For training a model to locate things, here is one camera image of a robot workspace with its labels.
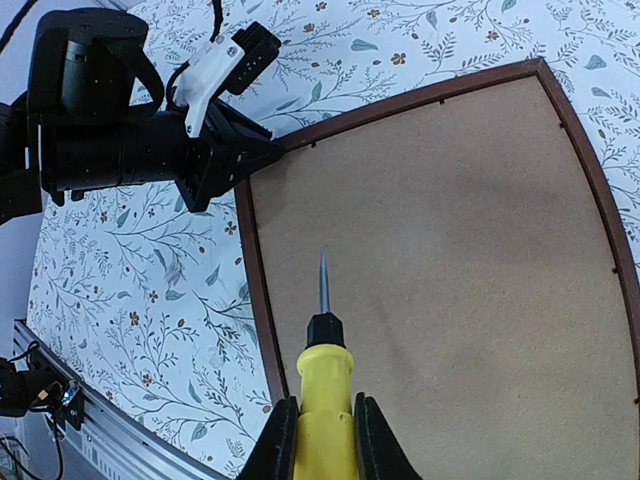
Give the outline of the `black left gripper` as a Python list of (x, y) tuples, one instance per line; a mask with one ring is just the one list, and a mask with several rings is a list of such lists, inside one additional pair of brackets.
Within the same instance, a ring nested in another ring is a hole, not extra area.
[(225, 195), (284, 155), (284, 148), (272, 143), (269, 130), (222, 100), (214, 100), (213, 105), (238, 133), (241, 143), (251, 149), (231, 153), (227, 145), (205, 138), (188, 141), (176, 185), (191, 213), (206, 211), (212, 198)]

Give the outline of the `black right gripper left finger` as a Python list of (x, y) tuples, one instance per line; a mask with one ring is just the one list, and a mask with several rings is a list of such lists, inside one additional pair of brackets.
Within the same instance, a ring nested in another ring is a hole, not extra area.
[(294, 396), (275, 404), (238, 480), (293, 479), (298, 417)]

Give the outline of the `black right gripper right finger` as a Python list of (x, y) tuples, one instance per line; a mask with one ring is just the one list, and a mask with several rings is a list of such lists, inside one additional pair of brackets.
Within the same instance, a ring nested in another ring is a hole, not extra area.
[(364, 392), (355, 398), (358, 472), (364, 480), (421, 480), (377, 401)]

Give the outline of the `yellow handled screwdriver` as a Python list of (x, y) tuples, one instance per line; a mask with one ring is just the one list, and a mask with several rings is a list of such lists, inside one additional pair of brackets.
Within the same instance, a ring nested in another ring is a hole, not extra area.
[(301, 404), (297, 420), (296, 479), (358, 479), (352, 409), (353, 355), (346, 348), (342, 321), (331, 312), (328, 262), (321, 255), (319, 312), (307, 327), (299, 355)]

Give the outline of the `red-brown wooden picture frame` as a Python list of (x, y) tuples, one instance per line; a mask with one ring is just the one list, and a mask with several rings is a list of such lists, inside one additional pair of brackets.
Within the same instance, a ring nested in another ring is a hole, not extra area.
[(271, 397), (329, 258), (332, 309), (425, 479), (635, 479), (639, 282), (621, 216), (541, 59), (282, 139), (236, 191)]

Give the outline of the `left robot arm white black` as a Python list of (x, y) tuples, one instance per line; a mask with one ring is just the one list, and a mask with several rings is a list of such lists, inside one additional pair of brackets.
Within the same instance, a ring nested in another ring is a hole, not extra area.
[(38, 213), (42, 198), (172, 181), (204, 212), (284, 153), (269, 130), (221, 100), (243, 93), (277, 58), (259, 23), (214, 31), (168, 80), (143, 46), (149, 28), (106, 8), (55, 10), (36, 29), (26, 91), (1, 108), (1, 218)]

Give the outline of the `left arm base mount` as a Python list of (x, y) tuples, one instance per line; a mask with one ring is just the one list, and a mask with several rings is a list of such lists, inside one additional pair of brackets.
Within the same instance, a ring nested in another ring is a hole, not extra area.
[(1, 359), (1, 416), (21, 418), (27, 413), (48, 413), (79, 431), (84, 423), (81, 386), (53, 369), (35, 362), (19, 370), (16, 361)]

